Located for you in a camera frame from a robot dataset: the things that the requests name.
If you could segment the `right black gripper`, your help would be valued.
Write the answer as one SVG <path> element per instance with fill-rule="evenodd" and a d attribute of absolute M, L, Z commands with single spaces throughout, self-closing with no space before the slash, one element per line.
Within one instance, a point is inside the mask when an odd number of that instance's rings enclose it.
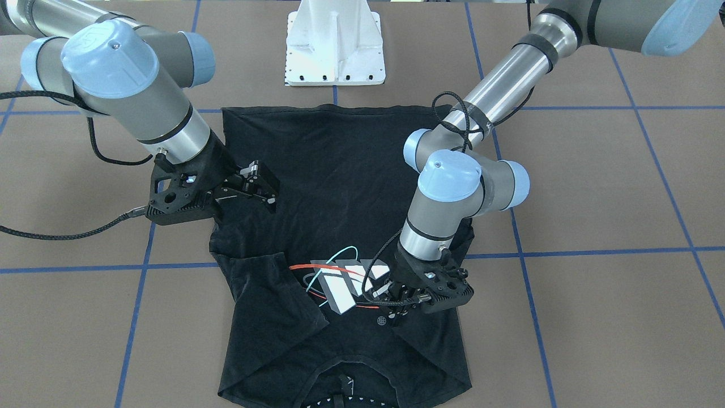
<path fill-rule="evenodd" d="M 168 155 L 153 158 L 152 186 L 146 217 L 166 226 L 192 220 L 222 218 L 216 199 L 223 189 L 257 199 L 268 212 L 276 212 L 280 181 L 262 161 L 241 169 L 214 132 L 201 152 L 186 163 L 173 164 Z"/>

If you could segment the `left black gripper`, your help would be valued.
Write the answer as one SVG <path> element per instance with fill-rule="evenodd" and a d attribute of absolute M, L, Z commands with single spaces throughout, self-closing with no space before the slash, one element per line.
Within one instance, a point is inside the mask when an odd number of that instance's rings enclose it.
<path fill-rule="evenodd" d="M 391 282 L 372 291 L 372 299 L 387 302 L 381 306 L 380 325 L 396 325 L 420 304 L 422 312 L 436 313 L 461 307 L 471 300 L 474 289 L 468 283 L 468 271 L 453 259 L 450 249 L 443 248 L 440 258 L 424 261 L 397 245 Z"/>

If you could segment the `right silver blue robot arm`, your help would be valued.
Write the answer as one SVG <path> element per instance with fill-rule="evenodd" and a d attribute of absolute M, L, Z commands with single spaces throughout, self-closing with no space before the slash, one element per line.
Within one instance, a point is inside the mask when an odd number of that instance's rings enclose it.
<path fill-rule="evenodd" d="M 37 95 L 116 119 L 150 153 L 150 198 L 133 216 L 220 220 L 231 197 L 275 211 L 279 180 L 259 161 L 238 165 L 184 93 L 215 73 L 203 36 L 80 1 L 3 1 L 2 34 L 33 37 L 20 64 Z"/>

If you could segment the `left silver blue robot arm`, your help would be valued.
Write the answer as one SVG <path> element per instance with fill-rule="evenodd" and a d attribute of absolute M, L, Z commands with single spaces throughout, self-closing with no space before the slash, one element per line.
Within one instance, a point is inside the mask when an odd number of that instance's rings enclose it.
<path fill-rule="evenodd" d="M 531 193 L 474 222 L 467 331 L 723 335 L 723 28 L 673 58 L 585 47 L 482 153 Z"/>

